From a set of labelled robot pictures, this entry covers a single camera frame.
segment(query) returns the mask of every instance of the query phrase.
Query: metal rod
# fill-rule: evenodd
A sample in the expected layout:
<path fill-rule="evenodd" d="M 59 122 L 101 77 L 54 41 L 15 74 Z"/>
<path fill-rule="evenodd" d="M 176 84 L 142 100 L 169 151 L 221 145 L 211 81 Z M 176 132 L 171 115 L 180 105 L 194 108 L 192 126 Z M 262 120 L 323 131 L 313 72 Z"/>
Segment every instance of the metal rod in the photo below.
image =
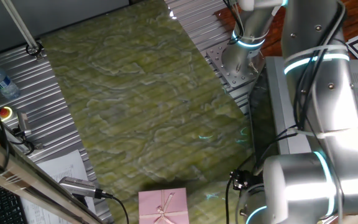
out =
<path fill-rule="evenodd" d="M 0 146 L 0 167 L 5 161 Z M 85 205 L 56 183 L 23 153 L 14 148 L 8 167 L 0 174 L 0 186 L 71 223 L 103 223 Z"/>
<path fill-rule="evenodd" d="M 11 17 L 12 17 L 13 21 L 15 22 L 17 28 L 19 28 L 20 32 L 22 33 L 25 41 L 30 46 L 30 48 L 33 51 L 38 50 L 38 45 L 37 45 L 35 39 L 31 36 L 30 31 L 25 26 L 21 16 L 16 11 L 16 8 L 13 5 L 12 1 L 11 0 L 1 0 L 1 1 L 4 4 L 4 6 L 5 6 L 6 10 L 8 11 L 9 15 L 11 15 Z"/>

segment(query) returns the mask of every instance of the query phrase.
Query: water bottle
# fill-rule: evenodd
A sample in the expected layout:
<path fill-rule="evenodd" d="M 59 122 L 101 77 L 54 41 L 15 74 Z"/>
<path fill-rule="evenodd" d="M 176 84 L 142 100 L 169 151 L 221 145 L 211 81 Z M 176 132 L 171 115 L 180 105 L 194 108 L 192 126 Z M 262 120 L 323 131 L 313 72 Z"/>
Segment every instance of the water bottle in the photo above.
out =
<path fill-rule="evenodd" d="M 14 98 L 19 97 L 20 91 L 19 88 L 11 81 L 11 79 L 6 75 L 6 72 L 0 68 L 0 92 L 8 100 L 13 100 Z"/>

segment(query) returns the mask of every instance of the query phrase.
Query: red button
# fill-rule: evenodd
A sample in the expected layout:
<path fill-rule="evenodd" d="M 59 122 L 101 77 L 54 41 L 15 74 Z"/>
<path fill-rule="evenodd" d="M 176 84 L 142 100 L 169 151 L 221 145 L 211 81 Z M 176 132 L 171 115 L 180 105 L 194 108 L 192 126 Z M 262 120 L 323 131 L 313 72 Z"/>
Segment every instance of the red button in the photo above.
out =
<path fill-rule="evenodd" d="M 9 110 L 7 110 L 6 108 L 2 108 L 2 109 L 0 110 L 0 116 L 1 116 L 2 118 L 8 117 L 8 116 L 9 116 Z"/>

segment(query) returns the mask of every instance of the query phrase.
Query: ribbon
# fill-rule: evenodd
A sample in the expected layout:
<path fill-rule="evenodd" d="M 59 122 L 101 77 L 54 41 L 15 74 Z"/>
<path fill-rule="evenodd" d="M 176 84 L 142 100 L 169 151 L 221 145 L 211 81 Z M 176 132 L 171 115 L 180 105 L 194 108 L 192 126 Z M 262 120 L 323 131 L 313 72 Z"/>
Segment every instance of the ribbon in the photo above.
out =
<path fill-rule="evenodd" d="M 184 212 L 166 212 L 167 208 L 169 206 L 169 203 L 171 202 L 171 199 L 175 193 L 172 192 L 169 194 L 167 201 L 165 201 L 165 194 L 164 191 L 161 190 L 161 205 L 163 205 L 163 208 L 161 206 L 157 207 L 158 214 L 151 214 L 151 215 L 141 215 L 139 218 L 157 218 L 156 221 L 154 221 L 154 224 L 159 224 L 160 221 L 164 220 L 169 224 L 175 224 L 167 216 L 177 216 L 177 215 L 184 215 L 187 214 L 187 211 Z"/>

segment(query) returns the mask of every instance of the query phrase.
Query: metal mounting plate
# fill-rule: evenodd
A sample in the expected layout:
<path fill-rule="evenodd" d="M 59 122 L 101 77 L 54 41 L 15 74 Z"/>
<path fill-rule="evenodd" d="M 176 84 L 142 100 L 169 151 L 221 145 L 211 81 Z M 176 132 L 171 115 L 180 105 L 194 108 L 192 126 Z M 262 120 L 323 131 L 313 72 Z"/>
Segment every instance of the metal mounting plate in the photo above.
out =
<path fill-rule="evenodd" d="M 225 68 L 222 63 L 222 53 L 226 48 L 229 41 L 221 42 L 215 46 L 212 46 L 207 49 L 206 56 L 209 57 L 212 61 L 214 67 L 221 73 L 222 77 L 227 81 L 227 84 L 233 88 L 250 83 L 254 81 L 256 74 L 244 74 L 244 75 L 231 75 Z"/>

